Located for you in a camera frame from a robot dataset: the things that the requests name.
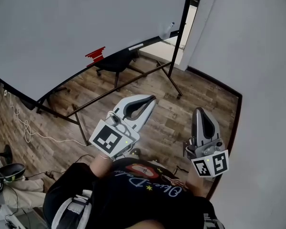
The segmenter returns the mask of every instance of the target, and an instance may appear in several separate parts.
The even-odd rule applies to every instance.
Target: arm
[[[113,163],[106,154],[100,152],[97,157],[90,163],[90,170],[98,177],[102,178],[109,171]]]
[[[191,165],[185,184],[194,196],[203,197],[204,179],[198,176],[193,165]]]

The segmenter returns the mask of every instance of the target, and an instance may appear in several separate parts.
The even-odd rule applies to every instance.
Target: black chair
[[[103,60],[97,62],[94,66],[99,68],[96,70],[98,76],[101,76],[100,71],[115,72],[114,87],[116,88],[118,85],[120,72],[124,71],[126,68],[141,74],[144,73],[143,71],[129,65],[130,62],[135,60],[137,57],[137,52],[130,52],[128,49],[125,49],[104,58]]]

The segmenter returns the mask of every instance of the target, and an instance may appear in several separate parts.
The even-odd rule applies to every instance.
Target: person
[[[83,189],[92,191],[86,229],[224,229],[203,179],[194,167],[182,183],[158,162],[139,159],[139,149],[111,160],[100,153],[88,166],[74,163],[46,194],[43,212],[49,228],[61,204]]]

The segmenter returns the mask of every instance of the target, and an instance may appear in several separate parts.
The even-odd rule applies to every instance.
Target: white wall
[[[243,105],[212,202],[227,229],[286,228],[286,0],[215,0],[190,66]]]

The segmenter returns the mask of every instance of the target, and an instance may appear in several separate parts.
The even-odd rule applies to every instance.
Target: red object
[[[104,49],[105,49],[105,47],[99,48],[98,50],[95,50],[95,51],[85,55],[85,57],[92,58],[93,63],[98,62],[98,61],[104,59],[103,54],[102,54]]]

